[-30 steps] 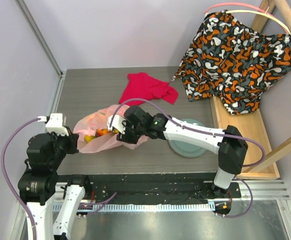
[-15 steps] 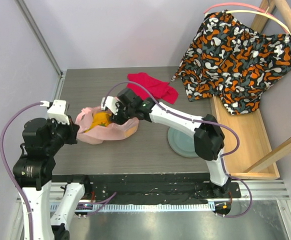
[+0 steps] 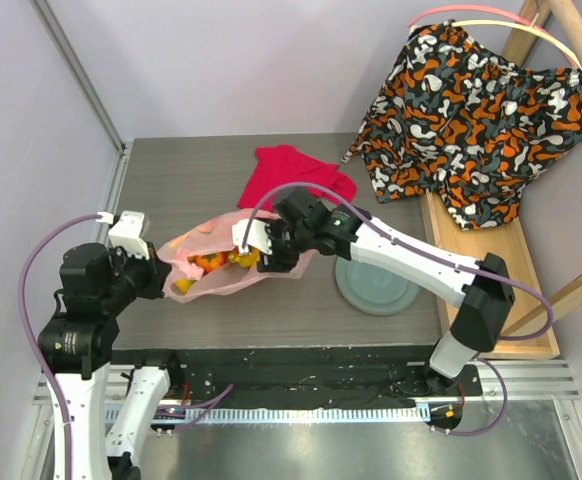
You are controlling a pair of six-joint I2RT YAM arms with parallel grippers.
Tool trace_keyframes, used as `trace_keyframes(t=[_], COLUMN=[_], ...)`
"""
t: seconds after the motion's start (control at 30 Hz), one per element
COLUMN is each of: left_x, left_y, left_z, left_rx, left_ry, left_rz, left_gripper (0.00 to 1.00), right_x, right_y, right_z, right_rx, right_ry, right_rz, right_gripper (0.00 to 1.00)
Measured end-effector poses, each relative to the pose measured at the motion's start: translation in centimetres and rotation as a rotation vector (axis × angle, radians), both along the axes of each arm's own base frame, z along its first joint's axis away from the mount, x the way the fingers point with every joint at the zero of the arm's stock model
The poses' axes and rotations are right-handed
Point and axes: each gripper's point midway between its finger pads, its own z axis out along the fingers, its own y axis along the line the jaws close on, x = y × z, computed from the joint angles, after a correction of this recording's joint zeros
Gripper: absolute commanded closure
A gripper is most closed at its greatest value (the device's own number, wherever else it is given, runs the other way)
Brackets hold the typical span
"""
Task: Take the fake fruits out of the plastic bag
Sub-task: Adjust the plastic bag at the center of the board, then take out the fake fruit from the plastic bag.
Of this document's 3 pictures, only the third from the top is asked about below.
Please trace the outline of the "pink plastic bag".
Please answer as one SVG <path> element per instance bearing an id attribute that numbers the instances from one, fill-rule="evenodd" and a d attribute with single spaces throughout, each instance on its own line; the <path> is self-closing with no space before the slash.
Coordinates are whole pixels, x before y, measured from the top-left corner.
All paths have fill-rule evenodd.
<path id="1" fill-rule="evenodd" d="M 217 216 L 165 243 L 158 250 L 160 260 L 171 265 L 163 287 L 164 295 L 188 303 L 207 295 L 227 296 L 267 278 L 298 279 L 314 253 L 303 253 L 288 273 L 257 270 L 263 252 L 250 247 L 241 255 L 233 241 L 232 227 L 245 224 L 252 211 L 238 210 Z"/>

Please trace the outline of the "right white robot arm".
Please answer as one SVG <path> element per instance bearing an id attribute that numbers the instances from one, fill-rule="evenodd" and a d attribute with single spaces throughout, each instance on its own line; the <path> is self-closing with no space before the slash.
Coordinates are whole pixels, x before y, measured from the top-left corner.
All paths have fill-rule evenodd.
<path id="1" fill-rule="evenodd" d="M 448 393 L 467 363 L 495 348 L 515 302 L 501 257 L 475 259 L 438 249 L 364 210 L 344 204 L 328 208 L 303 188 L 291 190 L 274 207 L 275 219 L 251 216 L 235 239 L 241 251 L 260 250 L 259 271 L 288 273 L 301 254 L 316 251 L 398 275 L 456 308 L 450 330 L 437 341 L 422 371 L 431 393 Z"/>

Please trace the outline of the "orange fake pumpkin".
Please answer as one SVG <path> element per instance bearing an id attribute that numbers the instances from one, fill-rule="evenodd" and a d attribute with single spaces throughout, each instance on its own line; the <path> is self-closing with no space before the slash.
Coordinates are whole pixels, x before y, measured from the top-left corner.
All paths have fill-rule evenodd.
<path id="1" fill-rule="evenodd" d="M 228 254 L 226 252 L 214 252 L 203 255 L 195 255 L 193 263 L 200 267 L 205 274 L 223 267 L 227 262 Z"/>

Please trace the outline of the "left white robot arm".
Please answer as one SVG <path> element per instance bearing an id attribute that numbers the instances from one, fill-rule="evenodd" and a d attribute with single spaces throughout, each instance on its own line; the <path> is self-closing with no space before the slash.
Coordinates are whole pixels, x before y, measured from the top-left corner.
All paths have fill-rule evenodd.
<path id="1" fill-rule="evenodd" d="M 159 402 L 176 397 L 185 373 L 173 350 L 140 351 L 126 397 L 105 426 L 106 389 L 118 316 L 136 299 L 161 299 L 170 266 L 153 247 L 145 258 L 88 243 L 67 251 L 57 311 L 38 345 L 59 390 L 54 407 L 57 479 L 138 479 L 140 457 Z"/>

